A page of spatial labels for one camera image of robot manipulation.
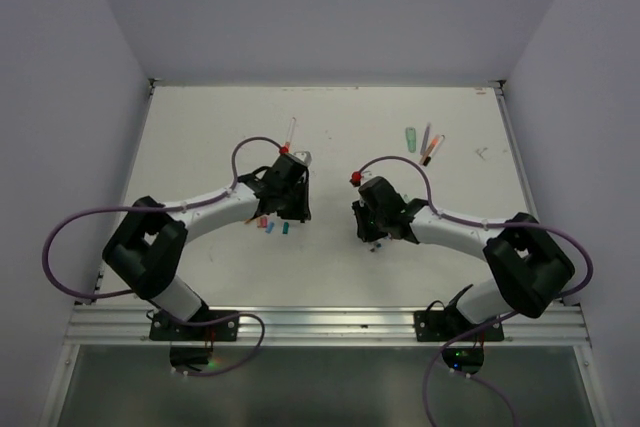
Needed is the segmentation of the orange cap marker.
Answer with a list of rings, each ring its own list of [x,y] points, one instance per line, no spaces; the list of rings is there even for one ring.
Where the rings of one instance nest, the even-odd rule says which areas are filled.
[[[290,122],[289,122],[289,126],[288,126],[288,129],[287,129],[287,135],[286,135],[286,139],[285,139],[285,143],[284,143],[284,146],[287,149],[291,148],[291,144],[292,144],[292,140],[293,140],[293,137],[294,137],[294,134],[295,134],[296,126],[297,126],[297,119],[296,119],[296,117],[292,117],[290,119]]]

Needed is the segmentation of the purple grey marker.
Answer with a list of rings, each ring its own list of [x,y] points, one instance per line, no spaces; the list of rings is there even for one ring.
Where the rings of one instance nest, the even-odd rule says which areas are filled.
[[[430,140],[430,132],[431,132],[431,122],[428,122],[426,124],[425,130],[424,130],[424,134],[422,137],[422,142],[421,142],[421,148],[420,148],[420,154],[424,155],[427,147],[429,145],[429,140]]]

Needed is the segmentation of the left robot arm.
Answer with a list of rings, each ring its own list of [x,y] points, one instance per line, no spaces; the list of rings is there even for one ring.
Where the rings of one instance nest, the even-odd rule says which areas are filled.
[[[102,260],[139,298],[164,310],[185,339],[201,337],[209,306],[177,275],[185,246],[227,225],[275,214],[302,223],[309,209],[308,151],[279,155],[270,167],[239,177],[235,186],[214,192],[194,206],[138,199],[102,252]]]

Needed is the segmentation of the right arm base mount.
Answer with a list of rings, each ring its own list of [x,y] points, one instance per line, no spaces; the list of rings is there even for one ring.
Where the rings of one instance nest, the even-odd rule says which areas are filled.
[[[436,300],[426,308],[413,313],[413,327],[418,342],[444,344],[470,330],[472,324],[455,313],[453,307],[445,306],[442,301]],[[486,330],[464,339],[465,342],[471,343],[470,347],[447,347],[439,356],[442,362],[455,372],[475,375],[484,365],[485,344],[504,340],[502,325],[492,324]]]

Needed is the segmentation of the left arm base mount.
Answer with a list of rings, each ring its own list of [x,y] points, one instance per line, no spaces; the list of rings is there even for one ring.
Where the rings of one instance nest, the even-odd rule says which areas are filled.
[[[149,340],[170,343],[172,370],[184,378],[212,378],[233,372],[250,363],[259,353],[266,336],[266,324],[256,314],[236,310],[200,309],[189,320],[179,320],[165,311],[147,313],[151,321]],[[240,360],[226,366],[211,366],[216,343],[236,342],[242,319],[257,322],[256,344]]]

